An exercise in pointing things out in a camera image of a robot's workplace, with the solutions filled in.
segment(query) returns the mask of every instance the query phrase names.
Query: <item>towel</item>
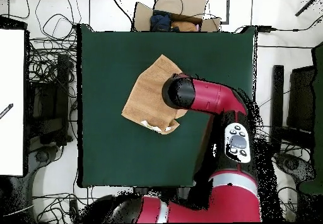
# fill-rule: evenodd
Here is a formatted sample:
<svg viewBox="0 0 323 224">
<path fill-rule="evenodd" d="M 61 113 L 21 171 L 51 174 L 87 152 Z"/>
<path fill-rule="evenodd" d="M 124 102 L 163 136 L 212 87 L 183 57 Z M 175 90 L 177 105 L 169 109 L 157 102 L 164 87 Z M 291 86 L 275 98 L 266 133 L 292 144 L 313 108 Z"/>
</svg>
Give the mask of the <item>towel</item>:
<svg viewBox="0 0 323 224">
<path fill-rule="evenodd" d="M 139 75 L 122 110 L 122 116 L 160 134 L 173 132 L 179 126 L 175 119 L 187 111 L 167 106 L 162 99 L 162 88 L 174 73 L 181 72 L 176 64 L 161 55 Z"/>
<path fill-rule="evenodd" d="M 195 24 L 190 23 L 189 21 L 173 21 L 172 27 L 178 27 L 180 32 L 198 32 L 199 29 Z"/>
</svg>

